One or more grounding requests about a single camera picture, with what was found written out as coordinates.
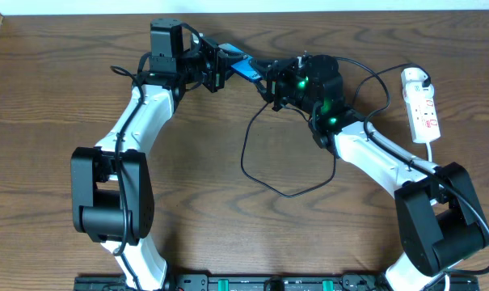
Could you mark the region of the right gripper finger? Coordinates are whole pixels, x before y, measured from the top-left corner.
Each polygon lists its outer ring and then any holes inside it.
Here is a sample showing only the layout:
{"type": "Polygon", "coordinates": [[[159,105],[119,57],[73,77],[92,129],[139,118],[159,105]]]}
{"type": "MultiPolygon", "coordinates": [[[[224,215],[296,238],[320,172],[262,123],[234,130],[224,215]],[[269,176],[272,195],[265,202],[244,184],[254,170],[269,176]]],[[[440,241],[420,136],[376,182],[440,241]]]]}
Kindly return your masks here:
{"type": "Polygon", "coordinates": [[[265,87],[262,82],[256,82],[255,83],[255,87],[257,89],[257,92],[260,94],[260,96],[262,97],[262,99],[266,102],[266,103],[271,103],[273,101],[273,97],[271,96],[271,94],[268,92],[268,89],[267,87],[265,87]]]}
{"type": "Polygon", "coordinates": [[[278,75],[277,62],[278,60],[253,58],[249,61],[249,64],[262,79],[273,79],[278,75]]]}

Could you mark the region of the blue Samsung Galaxy smartphone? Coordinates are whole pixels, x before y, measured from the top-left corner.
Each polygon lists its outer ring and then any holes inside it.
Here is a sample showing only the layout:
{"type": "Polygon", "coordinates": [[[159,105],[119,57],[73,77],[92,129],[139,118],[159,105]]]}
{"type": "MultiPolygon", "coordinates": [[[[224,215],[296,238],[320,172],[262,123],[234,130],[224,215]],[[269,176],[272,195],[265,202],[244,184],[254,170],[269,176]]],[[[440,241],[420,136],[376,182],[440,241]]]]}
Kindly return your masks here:
{"type": "Polygon", "coordinates": [[[248,58],[241,58],[239,61],[235,62],[230,68],[239,76],[245,78],[249,82],[259,82],[262,78],[251,68],[249,61],[253,59],[253,57],[249,54],[248,58]]]}

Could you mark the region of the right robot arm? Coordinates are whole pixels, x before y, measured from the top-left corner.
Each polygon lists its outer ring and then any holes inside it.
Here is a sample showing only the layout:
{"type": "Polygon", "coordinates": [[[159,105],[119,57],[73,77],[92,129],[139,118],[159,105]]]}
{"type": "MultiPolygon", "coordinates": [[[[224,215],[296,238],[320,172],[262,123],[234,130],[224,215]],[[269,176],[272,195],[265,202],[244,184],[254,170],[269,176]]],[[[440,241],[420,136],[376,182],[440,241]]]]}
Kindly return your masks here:
{"type": "Polygon", "coordinates": [[[267,104],[306,113],[320,148],[362,170],[394,198],[403,253],[382,274],[381,288],[474,287],[478,272],[458,264],[489,248],[489,225],[463,166],[439,166],[379,133],[369,116],[346,102],[337,57],[253,60],[251,68],[267,104]]]}

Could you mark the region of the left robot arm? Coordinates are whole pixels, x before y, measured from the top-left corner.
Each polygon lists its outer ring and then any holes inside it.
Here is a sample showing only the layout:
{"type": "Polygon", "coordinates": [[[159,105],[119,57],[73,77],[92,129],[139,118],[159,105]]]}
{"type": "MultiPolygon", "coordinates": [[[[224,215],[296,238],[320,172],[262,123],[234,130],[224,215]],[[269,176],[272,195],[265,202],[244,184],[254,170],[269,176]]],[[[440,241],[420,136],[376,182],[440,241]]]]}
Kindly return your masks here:
{"type": "Polygon", "coordinates": [[[129,104],[111,131],[71,156],[74,228],[109,251],[132,290],[171,290],[175,283],[150,229],[154,194],[147,158],[158,134],[188,91],[223,88],[231,66],[247,55],[218,44],[178,19],[150,23],[150,50],[135,72],[113,65],[131,80],[129,104]]]}

